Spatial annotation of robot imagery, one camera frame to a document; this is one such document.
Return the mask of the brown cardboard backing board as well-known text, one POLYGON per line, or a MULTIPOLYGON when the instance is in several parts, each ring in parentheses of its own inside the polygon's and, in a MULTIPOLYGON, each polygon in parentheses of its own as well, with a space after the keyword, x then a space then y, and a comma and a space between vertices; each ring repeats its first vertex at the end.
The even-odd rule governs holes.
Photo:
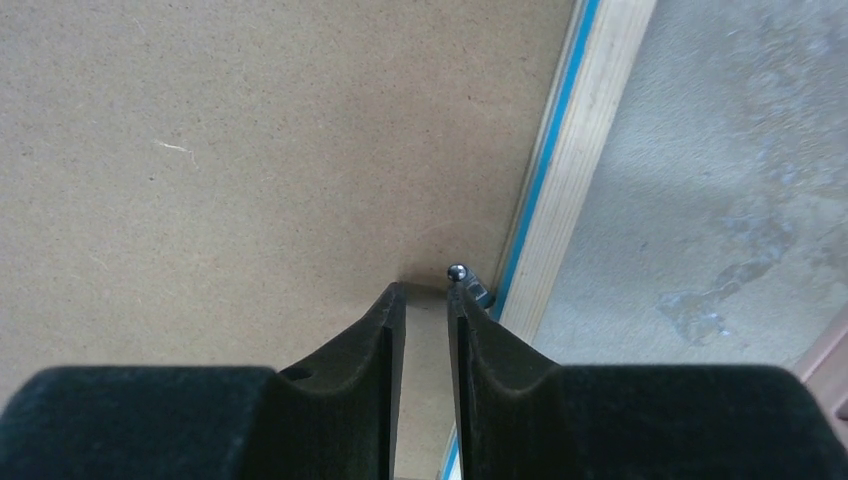
POLYGON ((497 282, 572 1, 5 1, 1 399, 285 368, 392 282, 395 473, 453 424, 447 268, 497 282))

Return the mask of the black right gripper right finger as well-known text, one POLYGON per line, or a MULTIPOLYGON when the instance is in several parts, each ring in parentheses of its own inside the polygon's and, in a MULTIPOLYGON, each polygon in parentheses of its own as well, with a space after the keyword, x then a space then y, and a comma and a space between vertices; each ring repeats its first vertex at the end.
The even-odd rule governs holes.
POLYGON ((561 365, 448 291, 466 479, 843 479, 811 393, 768 365, 561 365))

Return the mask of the blue wooden picture frame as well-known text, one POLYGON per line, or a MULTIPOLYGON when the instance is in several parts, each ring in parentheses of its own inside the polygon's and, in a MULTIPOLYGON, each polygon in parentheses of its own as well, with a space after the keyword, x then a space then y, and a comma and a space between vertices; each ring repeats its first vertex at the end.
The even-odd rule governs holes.
POLYGON ((532 343, 655 10, 575 2, 496 275, 493 315, 532 343))

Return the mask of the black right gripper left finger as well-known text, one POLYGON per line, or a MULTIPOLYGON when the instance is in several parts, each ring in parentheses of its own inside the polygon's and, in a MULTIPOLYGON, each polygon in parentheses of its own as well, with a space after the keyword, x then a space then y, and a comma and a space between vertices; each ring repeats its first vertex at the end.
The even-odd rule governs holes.
POLYGON ((1 416, 5 479, 389 479, 406 295, 282 369, 64 366, 1 416))

